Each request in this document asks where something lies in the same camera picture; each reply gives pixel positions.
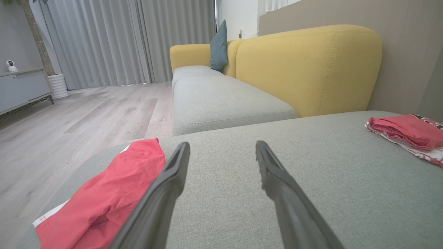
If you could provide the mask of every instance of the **teal throw pillow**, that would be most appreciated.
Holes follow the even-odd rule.
[[[219,72],[228,64],[227,36],[226,21],[223,20],[217,34],[211,40],[211,68]]]

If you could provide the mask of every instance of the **folded clothing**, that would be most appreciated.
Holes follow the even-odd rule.
[[[427,151],[443,145],[443,125],[420,115],[370,118],[369,125],[388,137],[405,140],[412,146]]]
[[[42,249],[106,248],[165,165],[157,139],[140,140],[33,225]]]
[[[432,119],[419,115],[372,117],[365,127],[413,155],[443,168],[443,125]]]

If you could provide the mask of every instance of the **gray fabric upholstery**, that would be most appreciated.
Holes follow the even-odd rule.
[[[364,128],[369,117],[393,115],[341,113],[160,139],[166,158],[183,141],[191,150],[167,248],[283,247],[255,161],[255,142],[264,140],[345,248],[440,249],[443,169]],[[99,153],[78,171],[95,167],[98,173],[125,146]],[[70,181],[80,186],[93,176],[87,171]],[[59,191],[65,196],[45,212],[68,199],[72,186],[65,184]],[[27,234],[23,241],[35,239]]]
[[[215,76],[223,75],[223,73],[211,69],[208,66],[182,66],[174,70],[172,77],[172,91],[174,91],[177,81],[184,78],[199,77],[199,76]]]
[[[174,136],[297,117],[286,102],[230,76],[185,78],[175,85]]]

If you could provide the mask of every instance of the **tree trunk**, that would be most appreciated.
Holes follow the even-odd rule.
[[[29,0],[17,0],[22,6],[25,12],[26,19],[28,21],[29,27],[31,28],[32,36],[39,50],[40,57],[43,62],[43,67],[46,74],[55,75],[54,68],[52,67],[51,60],[49,59],[48,51],[46,51],[45,44],[43,43],[42,35],[40,34],[39,27],[35,21],[34,14],[32,13],[31,7],[29,5]]]

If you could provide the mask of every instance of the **gray cabinet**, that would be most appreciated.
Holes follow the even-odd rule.
[[[27,101],[51,92],[41,70],[17,74],[17,79]]]
[[[15,74],[0,78],[0,111],[27,102]]]
[[[0,114],[51,95],[43,69],[0,74]]]

